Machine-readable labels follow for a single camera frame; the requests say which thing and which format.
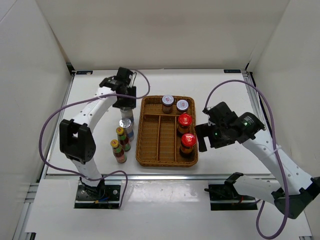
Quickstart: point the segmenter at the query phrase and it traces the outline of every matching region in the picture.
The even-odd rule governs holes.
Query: red lid
[[[196,144],[196,137],[195,135],[191,134],[191,133],[186,133],[183,134],[182,138],[181,138],[181,142],[183,145],[185,145],[186,147],[193,147]]]
[[[178,122],[181,126],[188,127],[192,123],[192,116],[190,116],[189,114],[183,113],[179,116]]]

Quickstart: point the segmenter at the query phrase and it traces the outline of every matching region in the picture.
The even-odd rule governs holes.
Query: jar
[[[174,109],[174,97],[171,95],[165,95],[162,97],[162,111],[165,114],[170,114]]]
[[[122,147],[119,145],[119,142],[115,139],[111,140],[110,145],[112,147],[113,155],[115,156],[115,159],[118,163],[124,163],[127,161],[127,156],[125,154],[125,151],[122,149]]]
[[[176,103],[176,114],[180,115],[186,113],[189,108],[189,103],[186,100],[179,100]]]
[[[181,156],[187,158],[191,157],[194,151],[194,146],[196,145],[196,137],[191,133],[186,133],[181,137],[180,144],[180,154]]]
[[[124,132],[129,138],[129,141],[132,142],[135,139],[135,134],[131,120],[129,118],[122,118],[119,121],[119,126],[124,129]]]
[[[179,136],[190,132],[190,126],[192,124],[192,116],[187,113],[183,113],[178,117],[178,129]]]
[[[131,149],[131,145],[125,130],[122,127],[117,127],[115,132],[118,135],[118,142],[123,150],[125,152],[129,151]]]

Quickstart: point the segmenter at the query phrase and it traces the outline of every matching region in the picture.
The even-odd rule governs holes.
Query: white table
[[[207,181],[129,181],[121,210],[75,209],[77,180],[43,179],[26,227],[35,240],[260,240],[258,210],[211,211]],[[283,215],[266,203],[260,229],[272,235]],[[303,212],[277,240],[311,236]]]
[[[116,70],[95,70],[92,75],[75,75],[67,103],[74,103],[92,98],[99,83],[109,76],[117,73]],[[211,89],[217,84],[230,80],[243,80],[241,73],[224,73],[223,69],[157,69],[143,70],[151,84],[149,95],[176,95],[192,97],[196,107],[197,124],[207,123],[207,115],[202,113],[206,99]],[[147,92],[147,84],[141,75],[135,80],[137,96]],[[247,88],[241,83],[228,83],[218,89],[211,97],[209,106],[225,101],[232,111],[238,116],[244,112],[253,112]],[[140,116],[141,101],[137,100],[134,109],[134,133],[137,136]],[[71,119],[84,105],[77,105],[65,110],[63,118]],[[97,168],[102,174],[108,174],[116,170],[123,170],[130,175],[230,175],[234,172],[244,174],[270,174],[269,170],[247,149],[235,143],[219,149],[210,149],[199,153],[198,163],[189,168],[172,167],[142,167],[136,161],[136,140],[132,142],[132,148],[128,152],[127,161],[124,164],[117,163],[112,154],[110,141],[116,138],[115,129],[121,118],[120,110],[109,108],[109,111],[96,125],[93,137],[96,143],[94,159]],[[76,170],[59,149],[59,136],[55,142],[50,163],[65,169]],[[49,168],[49,175],[65,174],[61,171]]]

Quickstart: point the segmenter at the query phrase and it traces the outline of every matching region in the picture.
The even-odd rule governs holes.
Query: yellow cap
[[[113,148],[117,148],[119,146],[119,142],[118,142],[118,140],[113,139],[113,140],[111,140],[110,145]]]
[[[122,135],[125,133],[125,130],[122,127],[117,127],[115,131],[118,135]]]

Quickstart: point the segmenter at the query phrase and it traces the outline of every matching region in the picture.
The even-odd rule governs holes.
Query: silver can
[[[129,118],[125,117],[119,121],[119,126],[124,129],[125,134],[129,138],[129,141],[132,142],[135,139],[134,128],[132,122]]]
[[[130,107],[123,107],[120,108],[121,117],[124,119],[130,119],[132,126],[135,125],[135,119],[134,119],[134,111]]]
[[[183,114],[188,111],[189,103],[186,100],[179,100],[176,103],[176,109],[178,114]]]

